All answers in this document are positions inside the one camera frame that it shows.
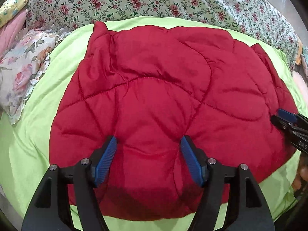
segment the yellow floral fabric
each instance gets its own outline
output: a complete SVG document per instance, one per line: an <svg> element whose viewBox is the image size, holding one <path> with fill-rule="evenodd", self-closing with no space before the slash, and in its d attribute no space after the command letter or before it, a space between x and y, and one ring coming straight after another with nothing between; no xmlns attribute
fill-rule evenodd
<svg viewBox="0 0 308 231"><path fill-rule="evenodd" d="M11 20L29 0L7 0L0 8L0 28Z"/></svg>

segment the floral bedspread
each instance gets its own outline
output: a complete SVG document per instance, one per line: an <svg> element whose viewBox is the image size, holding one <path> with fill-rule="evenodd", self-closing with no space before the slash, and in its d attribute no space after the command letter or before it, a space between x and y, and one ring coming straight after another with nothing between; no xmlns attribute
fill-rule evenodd
<svg viewBox="0 0 308 231"><path fill-rule="evenodd" d="M95 21L137 16L201 21L243 32L281 49L287 56L291 72L298 53L293 27L263 0L30 0L27 8L27 25L31 27L53 23L76 29Z"/></svg>

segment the blue gripper pad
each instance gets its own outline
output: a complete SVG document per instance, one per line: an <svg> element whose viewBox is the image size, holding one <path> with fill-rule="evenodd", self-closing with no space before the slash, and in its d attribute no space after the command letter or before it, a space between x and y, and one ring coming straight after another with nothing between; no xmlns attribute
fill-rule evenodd
<svg viewBox="0 0 308 231"><path fill-rule="evenodd" d="M290 113L290 112L288 112L288 111L285 111L285 110L283 110L283 109L278 109L277 115L278 115L280 118L282 118L282 119L284 119L284 120L286 120L286 121L288 121L288 122L290 122L290 123L292 123L292 124L294 124L294 123L297 122L297 117L296 117L295 114Z"/></svg>
<svg viewBox="0 0 308 231"><path fill-rule="evenodd" d="M100 149L102 152L102 154L100 154L101 158L98 160L97 164L93 164L92 167L92 176L96 187L104 182L117 149L117 141L114 136L111 137L109 143L108 141L109 140L107 140Z"/></svg>
<svg viewBox="0 0 308 231"><path fill-rule="evenodd" d="M202 177L202 167L185 136L181 139L181 150L193 181L200 187L203 187L204 180Z"/></svg>

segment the human hand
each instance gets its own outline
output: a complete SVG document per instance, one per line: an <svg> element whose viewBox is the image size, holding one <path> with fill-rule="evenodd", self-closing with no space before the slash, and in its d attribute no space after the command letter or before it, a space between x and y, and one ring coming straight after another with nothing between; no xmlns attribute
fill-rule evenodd
<svg viewBox="0 0 308 231"><path fill-rule="evenodd" d="M301 179L308 182L308 164L307 164L307 157L301 155L299 159L298 169L296 177L292 183L292 187L294 191L298 191L301 189L302 183Z"/></svg>

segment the metal screw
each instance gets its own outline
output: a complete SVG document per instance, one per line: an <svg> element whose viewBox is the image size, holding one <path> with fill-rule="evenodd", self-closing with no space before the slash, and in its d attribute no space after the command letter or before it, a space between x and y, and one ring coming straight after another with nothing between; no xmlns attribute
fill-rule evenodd
<svg viewBox="0 0 308 231"><path fill-rule="evenodd" d="M241 164L241 169L243 170L247 170L248 169L248 166L244 163Z"/></svg>
<svg viewBox="0 0 308 231"><path fill-rule="evenodd" d="M216 161L214 158L210 158L210 159L208 160L208 162L209 162L210 164L214 165L214 164L216 164L217 161Z"/></svg>
<svg viewBox="0 0 308 231"><path fill-rule="evenodd" d="M53 164L53 165L51 165L50 167L49 167L49 170L51 170L51 171L54 171L54 170L56 170L57 169L57 165L56 164Z"/></svg>
<svg viewBox="0 0 308 231"><path fill-rule="evenodd" d="M81 160L81 164L82 165L87 165L89 163L89 161L90 160L88 158L84 158L84 159Z"/></svg>

